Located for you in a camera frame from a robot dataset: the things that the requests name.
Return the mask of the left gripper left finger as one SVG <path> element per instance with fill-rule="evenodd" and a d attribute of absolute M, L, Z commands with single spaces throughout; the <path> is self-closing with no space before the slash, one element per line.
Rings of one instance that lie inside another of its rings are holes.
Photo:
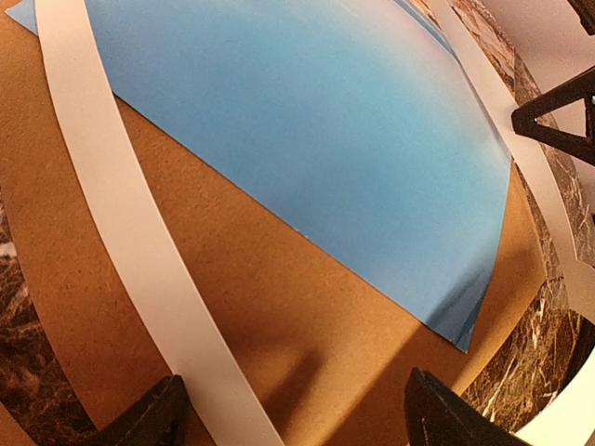
<path fill-rule="evenodd" d="M 182 377 L 165 376 L 108 426 L 79 445 L 183 445 L 190 406 Z"/>

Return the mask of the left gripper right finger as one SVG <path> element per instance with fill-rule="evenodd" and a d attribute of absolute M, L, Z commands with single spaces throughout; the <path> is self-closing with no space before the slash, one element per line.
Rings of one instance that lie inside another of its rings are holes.
<path fill-rule="evenodd" d="M 496 426 L 428 371 L 414 368 L 405 386 L 408 441 L 418 446 L 523 446 L 526 442 Z"/>

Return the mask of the brown backing board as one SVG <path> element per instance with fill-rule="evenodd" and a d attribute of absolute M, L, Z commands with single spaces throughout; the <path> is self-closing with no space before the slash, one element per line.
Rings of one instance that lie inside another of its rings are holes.
<path fill-rule="evenodd" d="M 412 368 L 463 391 L 545 280 L 536 214 L 512 171 L 495 274 L 462 353 L 131 108 L 120 112 L 203 299 L 288 445 L 404 445 Z M 105 426 L 167 367 L 87 209 L 38 40 L 8 17 L 1 187 L 42 327 L 86 412 Z"/>

